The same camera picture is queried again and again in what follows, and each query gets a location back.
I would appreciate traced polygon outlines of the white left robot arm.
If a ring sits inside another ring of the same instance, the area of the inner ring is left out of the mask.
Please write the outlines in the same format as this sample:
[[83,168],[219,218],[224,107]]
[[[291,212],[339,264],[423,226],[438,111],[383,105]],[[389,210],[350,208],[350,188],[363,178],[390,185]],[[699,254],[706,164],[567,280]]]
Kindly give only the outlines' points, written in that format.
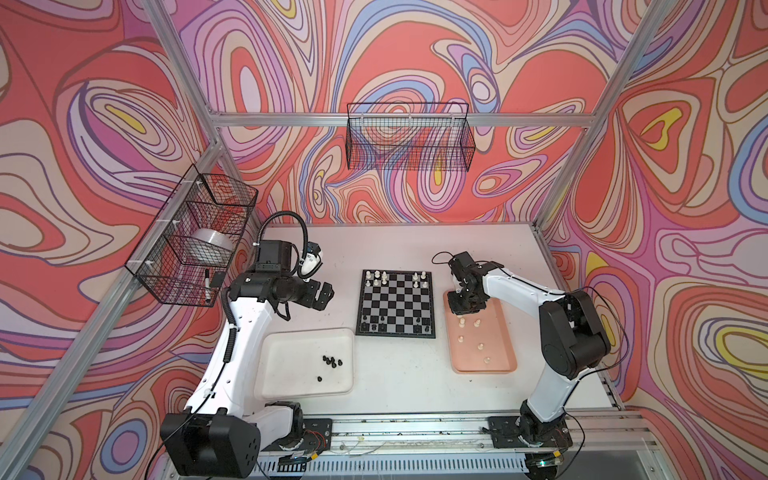
[[165,416],[162,445],[181,476],[244,479],[259,453],[305,436],[297,402],[256,400],[253,388],[269,325],[288,321],[293,304],[322,311],[333,287],[314,279],[321,248],[306,252],[288,241],[262,240],[255,262],[221,291],[226,322],[198,387],[179,413]]

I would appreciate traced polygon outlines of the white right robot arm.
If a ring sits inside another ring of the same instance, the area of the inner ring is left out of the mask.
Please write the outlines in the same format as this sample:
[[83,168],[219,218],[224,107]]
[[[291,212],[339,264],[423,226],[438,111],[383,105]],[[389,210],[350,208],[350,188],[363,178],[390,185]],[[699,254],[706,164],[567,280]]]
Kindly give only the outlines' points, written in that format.
[[498,262],[476,261],[466,251],[453,255],[447,265],[455,285],[447,295],[452,313],[476,314],[497,299],[538,319],[545,367],[521,404],[514,431],[525,445],[542,445],[564,421],[577,385],[597,371],[611,350],[591,297],[582,290],[547,288]]

